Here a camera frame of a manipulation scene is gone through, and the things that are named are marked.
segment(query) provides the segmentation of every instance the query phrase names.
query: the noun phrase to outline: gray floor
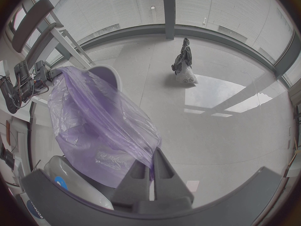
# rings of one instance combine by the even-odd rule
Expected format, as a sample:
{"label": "gray floor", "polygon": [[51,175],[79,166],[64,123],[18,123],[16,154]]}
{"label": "gray floor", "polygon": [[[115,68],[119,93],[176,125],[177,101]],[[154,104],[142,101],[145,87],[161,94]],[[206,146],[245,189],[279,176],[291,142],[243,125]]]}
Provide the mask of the gray floor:
{"label": "gray floor", "polygon": [[[96,64],[117,70],[122,91],[157,126],[162,151],[195,191],[197,207],[231,192],[261,166],[283,174],[296,132],[287,89],[269,70],[229,47],[189,39],[199,82],[192,86],[175,81],[171,70],[183,37],[137,36],[87,52]],[[41,106],[39,117],[50,121]],[[41,168],[62,155],[49,124],[34,127],[32,154]]]}

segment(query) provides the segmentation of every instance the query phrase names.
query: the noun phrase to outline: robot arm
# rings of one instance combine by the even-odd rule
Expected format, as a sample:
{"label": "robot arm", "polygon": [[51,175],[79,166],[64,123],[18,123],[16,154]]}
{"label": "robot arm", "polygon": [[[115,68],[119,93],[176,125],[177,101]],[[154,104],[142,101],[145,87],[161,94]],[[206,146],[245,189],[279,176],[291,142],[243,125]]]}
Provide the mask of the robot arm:
{"label": "robot arm", "polygon": [[0,87],[4,96],[7,109],[14,114],[21,108],[22,102],[27,102],[32,96],[39,95],[44,88],[48,88],[46,83],[53,82],[53,79],[61,73],[56,69],[48,70],[42,60],[34,64],[35,76],[30,76],[27,62],[22,61],[14,67],[17,84],[13,86],[9,78],[6,61],[0,62]]}

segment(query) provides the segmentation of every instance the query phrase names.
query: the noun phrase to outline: round blue logo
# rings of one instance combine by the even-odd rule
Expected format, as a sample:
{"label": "round blue logo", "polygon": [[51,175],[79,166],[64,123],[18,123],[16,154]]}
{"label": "round blue logo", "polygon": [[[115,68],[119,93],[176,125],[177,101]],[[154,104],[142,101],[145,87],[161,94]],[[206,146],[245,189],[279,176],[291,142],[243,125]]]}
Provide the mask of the round blue logo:
{"label": "round blue logo", "polygon": [[68,190],[67,184],[65,183],[64,179],[62,179],[62,177],[60,176],[55,177],[55,182]]}
{"label": "round blue logo", "polygon": [[28,200],[26,205],[27,205],[29,212],[31,212],[33,216],[35,216],[39,219],[44,219],[43,216],[41,215],[41,213],[33,205],[32,201]]}

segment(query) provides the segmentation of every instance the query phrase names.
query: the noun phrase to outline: purple plastic bag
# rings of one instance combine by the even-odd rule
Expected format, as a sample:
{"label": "purple plastic bag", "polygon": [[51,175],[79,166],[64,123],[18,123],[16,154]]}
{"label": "purple plastic bag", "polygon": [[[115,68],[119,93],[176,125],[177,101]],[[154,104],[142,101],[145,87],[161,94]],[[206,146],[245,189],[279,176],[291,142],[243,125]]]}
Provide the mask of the purple plastic bag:
{"label": "purple plastic bag", "polygon": [[135,103],[103,79],[74,66],[60,67],[48,98],[60,148],[74,168],[117,187],[139,160],[152,168],[161,135]]}

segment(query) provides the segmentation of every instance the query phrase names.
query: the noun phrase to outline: tied trash bag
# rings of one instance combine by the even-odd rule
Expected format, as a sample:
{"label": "tied trash bag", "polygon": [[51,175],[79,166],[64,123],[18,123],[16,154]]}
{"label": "tied trash bag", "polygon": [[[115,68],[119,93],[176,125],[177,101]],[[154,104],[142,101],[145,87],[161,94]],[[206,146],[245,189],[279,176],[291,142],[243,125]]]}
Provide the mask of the tied trash bag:
{"label": "tied trash bag", "polygon": [[175,72],[175,80],[181,83],[198,84],[198,81],[192,72],[192,54],[189,47],[188,38],[184,38],[181,53],[175,59],[171,69]]}
{"label": "tied trash bag", "polygon": [[116,188],[135,159],[152,168],[161,135],[149,117],[103,79],[60,67],[48,98],[52,127],[74,168]]}

